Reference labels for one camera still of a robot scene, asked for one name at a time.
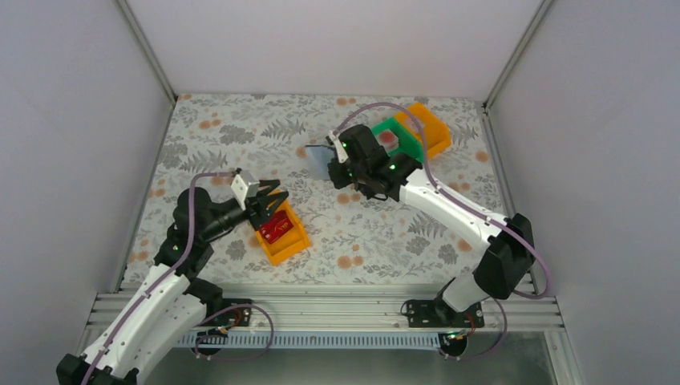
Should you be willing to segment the far orange bin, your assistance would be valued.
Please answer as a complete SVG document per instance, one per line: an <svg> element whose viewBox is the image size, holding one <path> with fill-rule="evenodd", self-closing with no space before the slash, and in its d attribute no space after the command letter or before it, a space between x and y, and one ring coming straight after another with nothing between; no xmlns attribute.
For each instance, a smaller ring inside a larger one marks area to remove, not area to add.
<svg viewBox="0 0 680 385"><path fill-rule="evenodd" d="M423 150L423 158L432 159L444 150L451 147L451 133L448 126L436 115L434 115L424 104L412 104L407 110L418 120L423 129L426 140L426 149ZM397 119L406 129L408 129L423 147L423 139L414 121L405 113L395 114Z"/></svg>

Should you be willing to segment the near orange bin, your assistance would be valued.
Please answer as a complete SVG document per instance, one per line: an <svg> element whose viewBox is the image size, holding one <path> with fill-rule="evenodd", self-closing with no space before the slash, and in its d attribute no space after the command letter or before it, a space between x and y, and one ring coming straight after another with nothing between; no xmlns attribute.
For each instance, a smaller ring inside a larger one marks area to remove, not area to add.
<svg viewBox="0 0 680 385"><path fill-rule="evenodd" d="M285 210L288 213L289 218L294 225L293 229L286 235L270 245L262 239L258 230L254 231L254 236L257 239L259 246L268 258L269 263L274 266L280 265L297 253L308 249L311 245L308 233L306 232L302 221L293 211L287 200L279 207L278 211L281 210Z"/></svg>

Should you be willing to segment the orange bin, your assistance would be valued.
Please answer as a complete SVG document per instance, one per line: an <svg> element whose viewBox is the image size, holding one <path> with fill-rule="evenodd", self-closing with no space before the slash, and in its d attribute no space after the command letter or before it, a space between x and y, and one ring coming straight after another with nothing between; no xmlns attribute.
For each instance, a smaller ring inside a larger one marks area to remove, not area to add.
<svg viewBox="0 0 680 385"><path fill-rule="evenodd" d="M308 249L311 245L308 233L306 232L302 221L293 211L287 200L279 207L278 211L281 210L285 210L288 213L289 218L294 225L293 229L286 235L270 245L262 239L258 230L254 231L254 236L257 239L259 246L268 258L269 263L274 266L280 265L297 253Z"/></svg>
<svg viewBox="0 0 680 385"><path fill-rule="evenodd" d="M451 147L451 133L448 126L436 115L434 115L424 104L412 104L407 110L418 120L423 129L426 140L426 149L423 150L423 158L432 159L444 150ZM408 129L423 147L423 139L414 121L405 113L395 114L397 119L406 129Z"/></svg>

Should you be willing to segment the blue card holder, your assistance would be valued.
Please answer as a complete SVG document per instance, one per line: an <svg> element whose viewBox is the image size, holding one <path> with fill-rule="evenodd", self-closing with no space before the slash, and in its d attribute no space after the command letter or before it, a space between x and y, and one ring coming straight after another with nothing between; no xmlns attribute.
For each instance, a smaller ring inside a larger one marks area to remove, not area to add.
<svg viewBox="0 0 680 385"><path fill-rule="evenodd" d="M331 180L328 164L337 155L334 146L308 144L305 146L310 176L314 180Z"/></svg>

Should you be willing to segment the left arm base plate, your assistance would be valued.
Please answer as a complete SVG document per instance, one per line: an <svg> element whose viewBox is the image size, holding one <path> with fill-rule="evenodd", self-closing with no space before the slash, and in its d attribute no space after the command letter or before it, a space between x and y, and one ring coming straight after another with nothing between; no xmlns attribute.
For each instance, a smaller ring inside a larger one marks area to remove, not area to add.
<svg viewBox="0 0 680 385"><path fill-rule="evenodd" d="M252 299L224 298L220 311L209 314L198 326L228 328L249 326L253 314L252 304Z"/></svg>

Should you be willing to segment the floral table mat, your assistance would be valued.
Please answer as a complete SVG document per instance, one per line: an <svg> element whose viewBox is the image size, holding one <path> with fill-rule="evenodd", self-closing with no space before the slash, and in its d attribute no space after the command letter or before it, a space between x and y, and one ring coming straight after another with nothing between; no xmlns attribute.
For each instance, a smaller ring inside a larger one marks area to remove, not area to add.
<svg viewBox="0 0 680 385"><path fill-rule="evenodd" d="M307 144L319 144L345 118L375 126L414 97L182 94L178 97L123 283L141 283L152 266L180 193L196 174L215 201L231 196L223 172L242 168L279 179L310 246L272 265L243 224L213 244L201 277L215 283L444 283L473 270L482 250L418 209L368 200L310 175Z"/></svg>

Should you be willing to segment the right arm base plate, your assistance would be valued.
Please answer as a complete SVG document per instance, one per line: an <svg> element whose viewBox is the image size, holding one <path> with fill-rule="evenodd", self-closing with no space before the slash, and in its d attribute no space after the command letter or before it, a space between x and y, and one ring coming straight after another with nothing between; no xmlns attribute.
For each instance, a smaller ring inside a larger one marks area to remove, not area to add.
<svg viewBox="0 0 680 385"><path fill-rule="evenodd" d="M407 318L410 328L478 328L485 325L479 302L457 312L442 300L410 299L402 304L399 312Z"/></svg>

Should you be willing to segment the green bin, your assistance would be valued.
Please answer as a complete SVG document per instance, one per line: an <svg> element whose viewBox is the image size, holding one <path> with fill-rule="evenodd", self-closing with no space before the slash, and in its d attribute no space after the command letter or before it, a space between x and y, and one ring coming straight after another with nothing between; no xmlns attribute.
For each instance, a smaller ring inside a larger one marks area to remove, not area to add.
<svg viewBox="0 0 680 385"><path fill-rule="evenodd" d="M371 132L376 139L376 136L380 132L387 129L391 130L399 138L399 146L393 151L387 151L384 148L388 156L393 156L396 153L404 153L416 159L420 163L423 162L423 148L421 142L418 141L418 139L413 136L411 132L406 129L397 119L390 118L385 120L382 123L374 126L371 129Z"/></svg>

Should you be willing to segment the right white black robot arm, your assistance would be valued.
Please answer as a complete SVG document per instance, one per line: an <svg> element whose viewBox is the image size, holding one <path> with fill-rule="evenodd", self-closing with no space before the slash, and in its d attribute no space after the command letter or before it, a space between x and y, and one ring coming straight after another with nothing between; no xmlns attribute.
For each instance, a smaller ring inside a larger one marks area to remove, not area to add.
<svg viewBox="0 0 680 385"><path fill-rule="evenodd" d="M461 313L487 298L506 299L532 267L531 223L506 217L441 184L415 158L389 156L362 124L327 136L334 156L327 165L335 188L353 185L368 199L393 200L420 210L462 237L481 259L471 273L449 281L437 297Z"/></svg>

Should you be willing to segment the red VIP card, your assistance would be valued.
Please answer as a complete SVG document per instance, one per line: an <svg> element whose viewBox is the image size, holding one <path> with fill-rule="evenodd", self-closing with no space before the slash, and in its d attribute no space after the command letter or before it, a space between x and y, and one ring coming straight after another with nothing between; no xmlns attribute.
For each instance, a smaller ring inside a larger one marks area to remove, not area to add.
<svg viewBox="0 0 680 385"><path fill-rule="evenodd" d="M277 211L258 230L262 239L268 244L273 244L286 235L294 225L285 210Z"/></svg>

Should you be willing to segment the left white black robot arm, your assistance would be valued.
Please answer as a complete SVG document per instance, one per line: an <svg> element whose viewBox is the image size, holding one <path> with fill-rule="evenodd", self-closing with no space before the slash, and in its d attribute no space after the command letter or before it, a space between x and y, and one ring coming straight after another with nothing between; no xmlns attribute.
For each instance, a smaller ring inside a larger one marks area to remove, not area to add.
<svg viewBox="0 0 680 385"><path fill-rule="evenodd" d="M249 223L258 229L288 197L279 180L233 176L232 198L215 202L192 178L177 198L173 222L147 277L111 325L80 355L67 354L56 375L61 384L142 384L193 327L228 311L223 290L198 277L212 243Z"/></svg>

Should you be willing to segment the aluminium rail frame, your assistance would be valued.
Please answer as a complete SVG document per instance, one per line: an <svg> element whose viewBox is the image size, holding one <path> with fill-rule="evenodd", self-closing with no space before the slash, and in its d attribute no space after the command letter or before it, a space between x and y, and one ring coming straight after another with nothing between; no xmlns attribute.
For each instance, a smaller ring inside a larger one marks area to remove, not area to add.
<svg viewBox="0 0 680 385"><path fill-rule="evenodd" d="M432 299L439 285L302 285L225 284L227 298L251 299L274 321L277 331L405 331L401 315L409 299ZM481 304L491 332L562 330L564 322L554 298L528 300L512 295L496 305Z"/></svg>

